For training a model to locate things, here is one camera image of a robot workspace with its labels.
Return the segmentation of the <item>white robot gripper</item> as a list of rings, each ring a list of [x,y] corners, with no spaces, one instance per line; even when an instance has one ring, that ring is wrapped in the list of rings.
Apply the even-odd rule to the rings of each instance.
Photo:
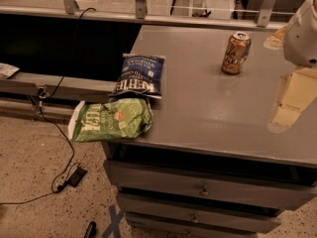
[[[316,0],[305,0],[287,26],[264,41],[264,47],[274,51],[283,49],[286,60],[300,65],[277,85],[267,127],[273,133],[282,133],[317,98],[317,69],[309,68],[317,66]]]

